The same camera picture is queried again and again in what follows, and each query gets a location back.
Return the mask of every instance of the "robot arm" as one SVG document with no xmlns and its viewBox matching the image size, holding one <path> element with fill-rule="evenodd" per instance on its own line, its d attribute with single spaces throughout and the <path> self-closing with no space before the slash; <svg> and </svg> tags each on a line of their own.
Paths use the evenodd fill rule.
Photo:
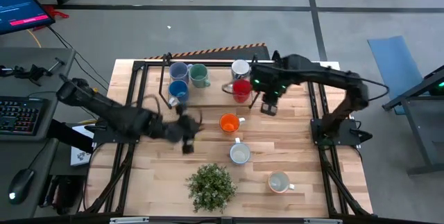
<svg viewBox="0 0 444 224">
<path fill-rule="evenodd" d="M 368 106 L 368 88 L 359 75 L 351 71 L 322 67 L 295 54 L 279 59 L 274 66 L 251 64 L 250 83 L 256 92 L 264 92 L 261 107 L 264 114 L 276 115 L 279 97 L 290 85 L 303 82 L 320 83 L 346 91 L 341 104 L 332 113 L 323 116 L 321 132 L 324 135 L 337 136 L 341 122 L 351 112 Z"/>
<path fill-rule="evenodd" d="M 61 78 L 65 83 L 57 91 L 60 102 L 87 108 L 103 118 L 113 130 L 126 137 L 138 139 L 144 135 L 154 139 L 167 139 L 172 143 L 183 140 L 182 152 L 187 154 L 194 151 L 192 140 L 200 131 L 201 122 L 197 123 L 193 118 L 184 115 L 183 105 L 176 108 L 179 114 L 177 121 L 163 122 L 159 112 L 122 105 L 95 92 L 84 79 L 69 80 L 63 76 Z"/>
</svg>

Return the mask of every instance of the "gray concrete floor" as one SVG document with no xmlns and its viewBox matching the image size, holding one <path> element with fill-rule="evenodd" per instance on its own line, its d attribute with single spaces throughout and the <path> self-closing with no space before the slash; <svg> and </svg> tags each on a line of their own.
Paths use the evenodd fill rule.
<svg viewBox="0 0 444 224">
<path fill-rule="evenodd" d="M 335 7 L 444 7 L 444 0 L 316 0 Z M 40 0 L 55 3 L 55 0 Z M 88 4 L 203 5 L 203 6 L 308 6 L 308 0 L 73 0 Z M 265 42 L 269 51 L 298 53 L 319 60 L 309 12 L 233 11 L 104 11 L 66 10 L 69 19 L 53 27 L 106 79 L 117 58 L 143 58 L 167 51 L 185 52 L 220 46 Z M 403 35 L 425 75 L 443 64 L 444 14 L 321 13 L 319 15 L 329 61 L 342 69 L 382 82 L 367 39 Z M 47 29 L 36 32 L 44 47 L 61 47 Z M 0 46 L 35 46 L 26 31 L 0 36 Z M 71 77 L 86 76 L 74 65 Z M 370 94 L 380 88 L 370 86 Z M 407 120 L 384 112 L 388 97 L 357 112 L 364 130 L 374 134 L 363 144 L 364 171 L 373 210 L 388 218 L 444 223 L 444 173 L 408 177 L 406 170 L 423 164 Z M 60 121 L 89 118 L 61 105 Z"/>
</svg>

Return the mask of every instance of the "rgb keyboard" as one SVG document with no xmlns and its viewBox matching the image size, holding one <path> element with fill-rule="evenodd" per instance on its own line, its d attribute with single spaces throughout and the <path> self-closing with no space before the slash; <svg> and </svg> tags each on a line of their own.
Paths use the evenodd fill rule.
<svg viewBox="0 0 444 224">
<path fill-rule="evenodd" d="M 47 100 L 0 96 L 0 135 L 35 135 Z"/>
</svg>

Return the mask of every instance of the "potted plant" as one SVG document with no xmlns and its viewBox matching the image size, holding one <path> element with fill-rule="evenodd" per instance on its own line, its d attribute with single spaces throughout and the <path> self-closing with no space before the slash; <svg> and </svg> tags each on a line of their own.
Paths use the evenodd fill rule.
<svg viewBox="0 0 444 224">
<path fill-rule="evenodd" d="M 237 187 L 231 181 L 226 167 L 217 164 L 202 165 L 188 181 L 189 197 L 193 199 L 194 212 L 204 209 L 221 213 L 236 195 Z"/>
</svg>

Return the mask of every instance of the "yellow and black striped tape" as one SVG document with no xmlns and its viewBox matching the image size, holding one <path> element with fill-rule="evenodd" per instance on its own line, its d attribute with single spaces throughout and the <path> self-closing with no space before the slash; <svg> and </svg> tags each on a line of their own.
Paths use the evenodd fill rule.
<svg viewBox="0 0 444 224">
<path fill-rule="evenodd" d="M 231 51 L 231 50 L 239 50 L 239 49 L 245 49 L 245 48 L 251 48 L 251 47 L 258 47 L 258 46 L 265 46 L 265 43 L 258 43 L 258 44 L 245 44 L 240 46 L 230 46 L 230 47 L 221 47 L 221 48 L 215 48 L 215 49 L 208 49 L 208 50 L 202 50 L 202 51 L 190 51 L 187 53 L 175 53 L 172 54 L 173 58 L 183 58 L 191 55 L 199 55 L 199 54 L 206 54 L 206 53 L 215 53 L 218 51 Z M 153 56 L 145 59 L 162 59 L 163 55 L 161 56 Z"/>
</svg>

